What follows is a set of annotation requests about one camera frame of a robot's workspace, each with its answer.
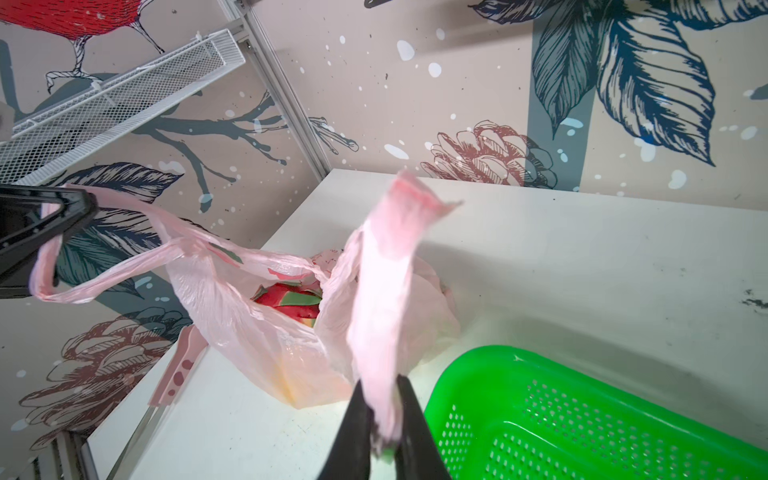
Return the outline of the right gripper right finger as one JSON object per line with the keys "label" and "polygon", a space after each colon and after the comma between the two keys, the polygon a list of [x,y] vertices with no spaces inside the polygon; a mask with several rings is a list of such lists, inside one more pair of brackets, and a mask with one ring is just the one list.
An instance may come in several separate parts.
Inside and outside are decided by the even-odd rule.
{"label": "right gripper right finger", "polygon": [[402,405],[402,436],[395,453],[397,480],[450,480],[411,382],[397,377]]}

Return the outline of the pink plastic bag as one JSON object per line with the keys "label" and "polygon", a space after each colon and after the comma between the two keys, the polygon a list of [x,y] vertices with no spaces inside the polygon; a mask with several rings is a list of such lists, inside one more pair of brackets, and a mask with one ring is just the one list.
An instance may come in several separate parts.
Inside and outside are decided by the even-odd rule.
{"label": "pink plastic bag", "polygon": [[101,206],[145,215],[160,245],[56,292],[62,241],[54,238],[40,248],[30,275],[36,298],[86,303],[164,267],[204,339],[253,384],[295,408],[345,400],[360,385],[376,439],[401,439],[397,377],[460,330],[446,288],[416,254],[452,204],[401,172],[343,248],[301,257],[239,246],[128,194],[92,194]]}

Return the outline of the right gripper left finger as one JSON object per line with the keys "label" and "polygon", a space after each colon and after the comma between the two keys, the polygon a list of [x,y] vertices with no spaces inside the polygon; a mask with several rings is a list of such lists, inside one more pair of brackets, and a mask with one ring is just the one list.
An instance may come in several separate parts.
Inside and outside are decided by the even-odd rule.
{"label": "right gripper left finger", "polygon": [[369,479],[373,417],[358,381],[318,480]]}

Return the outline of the green plastic basket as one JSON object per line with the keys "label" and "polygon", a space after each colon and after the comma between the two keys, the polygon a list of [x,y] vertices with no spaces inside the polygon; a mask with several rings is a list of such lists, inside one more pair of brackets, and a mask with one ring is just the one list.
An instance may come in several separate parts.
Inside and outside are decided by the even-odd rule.
{"label": "green plastic basket", "polygon": [[466,352],[425,409],[454,479],[764,479],[767,453],[538,354]]}

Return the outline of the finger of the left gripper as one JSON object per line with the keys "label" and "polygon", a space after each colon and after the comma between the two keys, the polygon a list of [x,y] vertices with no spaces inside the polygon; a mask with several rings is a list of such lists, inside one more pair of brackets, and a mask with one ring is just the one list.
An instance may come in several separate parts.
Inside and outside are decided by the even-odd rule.
{"label": "finger of the left gripper", "polygon": [[98,213],[96,197],[84,189],[1,186],[1,297],[30,296],[29,277],[38,250],[70,238]]}

